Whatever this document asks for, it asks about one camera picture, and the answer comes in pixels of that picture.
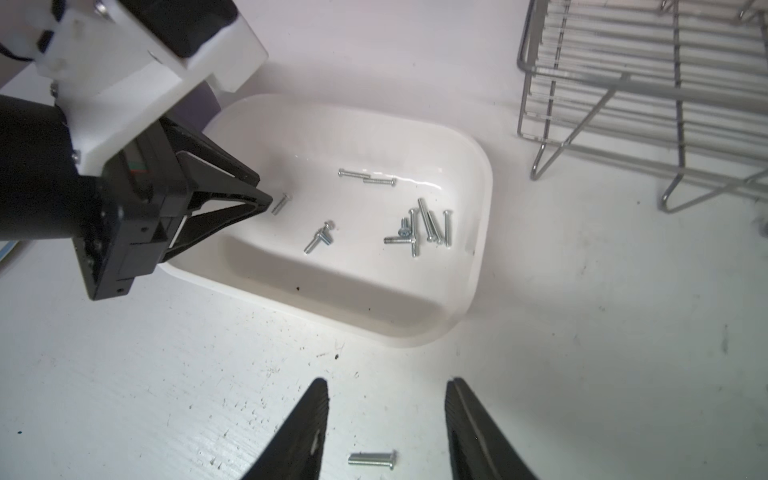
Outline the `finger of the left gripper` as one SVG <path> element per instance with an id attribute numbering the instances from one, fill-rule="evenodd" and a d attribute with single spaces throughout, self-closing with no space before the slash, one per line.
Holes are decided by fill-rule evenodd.
<path id="1" fill-rule="evenodd" d="M 186 152 L 238 180 L 257 186 L 260 176 L 213 142 L 201 130 L 177 116 L 163 116 L 160 125 L 175 153 Z"/>
<path id="2" fill-rule="evenodd" d="M 189 198 L 182 202 L 182 223 L 162 260 L 167 262 L 219 231 L 260 215 L 273 197 L 257 186 L 180 152 L 176 154 L 187 181 Z"/>

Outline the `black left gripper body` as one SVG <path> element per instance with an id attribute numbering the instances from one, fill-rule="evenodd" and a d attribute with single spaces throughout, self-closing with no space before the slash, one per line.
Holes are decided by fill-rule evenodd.
<path id="1" fill-rule="evenodd" d="M 161 263 L 186 214 L 192 183 L 172 141 L 153 123 L 108 160 L 94 181 L 95 210 L 75 251 L 92 300 L 127 294 Z"/>

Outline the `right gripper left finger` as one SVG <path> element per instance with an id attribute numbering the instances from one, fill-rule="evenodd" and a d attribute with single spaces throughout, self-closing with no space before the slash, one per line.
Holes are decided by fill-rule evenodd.
<path id="1" fill-rule="evenodd" d="M 316 378 L 242 479 L 319 479 L 328 414 L 328 384 Z"/>

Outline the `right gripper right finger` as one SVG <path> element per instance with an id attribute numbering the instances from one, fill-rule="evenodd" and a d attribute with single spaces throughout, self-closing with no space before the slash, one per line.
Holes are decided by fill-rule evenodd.
<path id="1" fill-rule="evenodd" d="M 447 383 L 444 407 L 454 479 L 536 479 L 465 380 Z"/>

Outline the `short screw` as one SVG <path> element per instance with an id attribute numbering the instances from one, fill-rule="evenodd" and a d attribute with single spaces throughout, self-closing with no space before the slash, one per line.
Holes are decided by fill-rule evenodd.
<path id="1" fill-rule="evenodd" d="M 416 239 L 414 237 L 393 236 L 393 237 L 385 237 L 383 239 L 383 243 L 385 245 L 415 244 Z"/>
<path id="2" fill-rule="evenodd" d="M 282 198 L 278 200 L 271 209 L 271 214 L 277 216 L 281 213 L 284 207 L 292 200 L 292 196 L 288 193 L 284 193 Z"/>

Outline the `lone screw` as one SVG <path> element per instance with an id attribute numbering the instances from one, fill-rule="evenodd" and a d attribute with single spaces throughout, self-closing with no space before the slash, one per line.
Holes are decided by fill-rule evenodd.
<path id="1" fill-rule="evenodd" d="M 350 171 L 350 170 L 346 170 L 346 169 L 342 169 L 342 168 L 340 168 L 338 170 L 338 176 L 339 177 L 357 178 L 357 179 L 361 179 L 361 180 L 369 180 L 369 179 L 372 178 L 371 175 L 369 175 L 369 174 L 362 173 L 362 172 Z"/>

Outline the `small screw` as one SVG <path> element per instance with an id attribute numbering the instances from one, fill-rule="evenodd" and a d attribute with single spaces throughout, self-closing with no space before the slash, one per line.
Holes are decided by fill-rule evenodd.
<path id="1" fill-rule="evenodd" d="M 411 227 L 411 222 L 408 217 L 403 217 L 401 219 L 400 228 L 398 230 L 398 236 L 402 238 L 410 238 L 413 235 L 413 230 Z"/>

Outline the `long screw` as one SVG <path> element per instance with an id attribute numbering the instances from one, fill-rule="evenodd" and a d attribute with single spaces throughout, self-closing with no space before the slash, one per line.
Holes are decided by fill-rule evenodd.
<path id="1" fill-rule="evenodd" d="M 445 210 L 443 212 L 444 215 L 444 245 L 447 248 L 452 247 L 453 243 L 453 211 L 452 210 Z"/>

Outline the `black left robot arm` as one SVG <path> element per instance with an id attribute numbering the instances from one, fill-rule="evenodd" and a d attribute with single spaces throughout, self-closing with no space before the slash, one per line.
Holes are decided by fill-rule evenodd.
<path id="1" fill-rule="evenodd" d="M 93 176 L 81 174 L 63 112 L 1 100 L 1 237 L 72 240 L 93 300 L 220 230 L 266 212 L 259 175 L 200 131 L 166 115 Z"/>

